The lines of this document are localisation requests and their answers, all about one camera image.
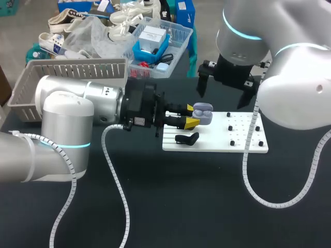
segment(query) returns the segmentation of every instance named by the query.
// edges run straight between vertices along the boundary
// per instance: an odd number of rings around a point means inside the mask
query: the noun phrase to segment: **white pegboard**
[[[162,148],[165,151],[244,152],[252,114],[252,112],[231,112],[230,117],[227,117],[227,112],[213,112],[210,125],[197,126],[192,131],[164,125]],[[177,116],[169,112],[166,115]],[[232,131],[228,130],[229,126],[233,127]],[[267,153],[268,144],[260,114],[256,126],[259,126],[260,130],[254,130],[249,152]],[[199,132],[200,137],[193,146],[177,144],[175,141],[175,136],[178,134],[191,136],[196,132]],[[230,141],[235,141],[234,146],[230,145]],[[260,141],[263,141],[262,147],[259,146]]]

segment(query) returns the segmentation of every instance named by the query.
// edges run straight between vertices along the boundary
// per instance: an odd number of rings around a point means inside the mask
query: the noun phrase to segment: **black table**
[[[157,80],[173,102],[201,101],[198,79]],[[241,92],[209,80],[203,101],[215,111],[236,111]],[[253,102],[242,111],[252,111]],[[264,199],[284,202],[306,182],[314,149],[328,130],[293,131],[263,118],[267,154],[251,154],[248,174]],[[11,113],[2,131],[40,133]],[[104,127],[94,127],[89,165],[59,225],[55,247],[119,247],[125,227],[121,198],[101,149]],[[242,180],[240,153],[165,152],[154,129],[112,130],[107,148],[128,200],[127,248],[329,247],[331,153],[325,146],[315,182],[297,205],[260,205]],[[0,246],[48,247],[68,183],[0,184]]]

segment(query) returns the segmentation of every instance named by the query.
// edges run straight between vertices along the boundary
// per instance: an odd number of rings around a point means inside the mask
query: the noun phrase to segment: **white spiral cable wrap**
[[[121,245],[119,246],[119,248],[124,248],[125,243],[126,243],[126,241],[128,239],[128,236],[129,236],[129,230],[130,230],[130,213],[129,213],[128,203],[126,201],[126,198],[125,198],[125,195],[124,195],[122,186],[121,186],[121,184],[120,184],[120,182],[118,180],[116,171],[115,171],[115,169],[113,167],[112,161],[110,160],[109,155],[108,155],[108,152],[107,152],[106,135],[107,135],[108,131],[111,130],[111,129],[123,129],[123,125],[110,125],[110,126],[106,127],[105,130],[102,133],[102,136],[101,136],[101,145],[102,145],[102,150],[103,150],[104,156],[107,159],[107,162],[108,162],[110,171],[113,174],[113,177],[114,177],[116,186],[117,186],[118,191],[119,191],[119,193],[121,195],[121,198],[122,198],[122,201],[123,201],[123,205],[124,205],[126,224],[125,224],[125,232],[124,232],[123,240],[121,242]]]
[[[271,61],[268,61],[265,65],[266,70],[262,74],[260,84],[263,82],[266,71],[268,70],[270,65],[271,65]],[[314,178],[315,178],[315,174],[316,174],[316,171],[317,171],[317,166],[318,166],[318,162],[319,162],[319,159],[320,159],[321,151],[322,151],[324,145],[326,144],[326,142],[331,138],[331,130],[328,131],[322,137],[320,142],[318,143],[317,148],[316,148],[315,153],[314,153],[314,157],[312,159],[308,179],[307,179],[303,189],[299,192],[299,194],[297,196],[295,196],[292,200],[287,201],[285,203],[270,203],[270,202],[265,201],[264,199],[262,199],[261,197],[259,197],[255,193],[255,191],[253,190],[253,188],[251,187],[251,185],[249,183],[248,175],[247,175],[247,160],[248,160],[249,146],[250,146],[250,142],[251,142],[251,139],[252,139],[255,123],[256,123],[256,120],[257,120],[257,117],[258,117],[258,113],[259,113],[259,103],[258,103],[258,100],[256,100],[255,106],[254,106],[254,111],[253,111],[253,116],[252,116],[252,121],[251,121],[250,126],[249,126],[249,131],[248,131],[246,144],[245,144],[245,150],[244,150],[244,157],[243,157],[244,183],[245,183],[245,186],[246,186],[248,192],[259,203],[261,203],[261,204],[263,204],[267,207],[270,207],[270,208],[288,208],[288,207],[293,206],[294,204],[298,203],[300,200],[302,200],[304,198],[304,196],[307,194],[308,190],[310,189],[310,187],[311,187],[311,185],[314,181]]]
[[[71,173],[71,189],[70,189],[68,199],[67,199],[66,203],[64,204],[61,212],[58,214],[58,216],[53,224],[51,235],[50,235],[50,248],[54,248],[54,239],[55,239],[56,229],[57,229],[63,215],[69,208],[70,203],[72,202],[72,199],[74,197],[74,193],[76,192],[76,187],[77,187],[76,172],[73,168],[73,165],[72,165],[70,159],[66,155],[66,153],[55,142],[51,141],[50,139],[48,139],[46,137],[43,137],[43,136],[40,136],[37,134],[25,133],[25,135],[32,139],[40,140],[40,141],[45,142],[48,145],[50,145],[55,151],[57,151],[63,157],[63,159],[66,162],[66,164],[68,165],[69,171]]]

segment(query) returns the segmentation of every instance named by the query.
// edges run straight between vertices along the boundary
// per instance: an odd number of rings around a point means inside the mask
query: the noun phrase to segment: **red object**
[[[138,64],[138,66],[149,67],[147,62],[141,62]]]

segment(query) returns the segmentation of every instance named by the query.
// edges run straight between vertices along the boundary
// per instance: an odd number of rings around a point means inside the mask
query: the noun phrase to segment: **black cable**
[[[170,65],[171,64],[171,61],[174,59],[174,55],[172,53],[168,53],[168,54],[164,54],[161,56],[161,58],[156,61],[155,63],[153,64],[149,64],[148,66],[150,68],[152,68],[153,66],[159,64],[159,63],[165,63],[165,64],[168,64]]]

